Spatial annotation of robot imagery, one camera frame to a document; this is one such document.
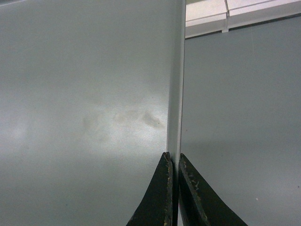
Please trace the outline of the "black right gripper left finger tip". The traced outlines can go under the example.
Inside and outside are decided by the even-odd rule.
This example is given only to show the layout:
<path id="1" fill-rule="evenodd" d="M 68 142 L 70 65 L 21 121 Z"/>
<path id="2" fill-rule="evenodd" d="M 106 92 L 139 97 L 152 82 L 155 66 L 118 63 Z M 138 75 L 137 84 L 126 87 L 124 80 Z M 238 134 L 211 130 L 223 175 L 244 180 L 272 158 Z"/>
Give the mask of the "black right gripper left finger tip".
<path id="1" fill-rule="evenodd" d="M 173 164 L 162 153 L 145 195 L 128 226 L 171 226 L 173 221 Z"/>

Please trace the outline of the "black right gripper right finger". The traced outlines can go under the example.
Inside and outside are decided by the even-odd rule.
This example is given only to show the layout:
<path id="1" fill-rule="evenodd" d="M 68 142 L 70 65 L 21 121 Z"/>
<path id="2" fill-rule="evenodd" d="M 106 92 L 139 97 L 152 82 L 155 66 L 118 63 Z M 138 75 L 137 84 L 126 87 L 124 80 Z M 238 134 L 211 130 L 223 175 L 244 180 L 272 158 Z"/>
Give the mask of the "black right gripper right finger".
<path id="1" fill-rule="evenodd" d="M 179 159 L 180 211 L 185 226 L 245 226 L 182 153 Z"/>

